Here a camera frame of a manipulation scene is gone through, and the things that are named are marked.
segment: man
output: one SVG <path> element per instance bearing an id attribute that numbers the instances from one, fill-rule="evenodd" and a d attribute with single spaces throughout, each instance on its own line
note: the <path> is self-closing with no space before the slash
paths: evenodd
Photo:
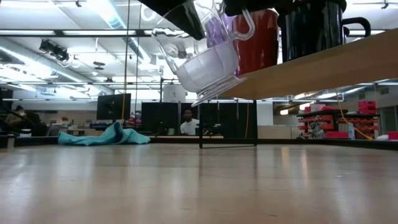
<path id="1" fill-rule="evenodd" d="M 25 116 L 25 109 L 21 105 L 18 105 L 15 108 L 15 113 L 21 116 Z M 22 123 L 22 120 L 13 114 L 9 114 L 6 118 L 6 123 L 12 126 L 18 126 L 19 124 Z"/>
<path id="2" fill-rule="evenodd" d="M 195 135 L 195 129 L 199 128 L 199 120 L 192 118 L 191 110 L 185 110 L 183 118 L 185 122 L 181 124 L 181 134 Z"/>

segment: towel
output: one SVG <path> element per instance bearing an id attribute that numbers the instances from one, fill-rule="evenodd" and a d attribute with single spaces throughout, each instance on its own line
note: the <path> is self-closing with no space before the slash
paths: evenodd
<path id="1" fill-rule="evenodd" d="M 115 122 L 100 136 L 72 136 L 66 133 L 60 133 L 58 136 L 58 144 L 63 145 L 84 145 L 99 146 L 106 144 L 127 144 L 137 143 L 146 144 L 150 141 L 145 135 L 139 134 L 134 129 L 123 129 L 119 122 Z"/>

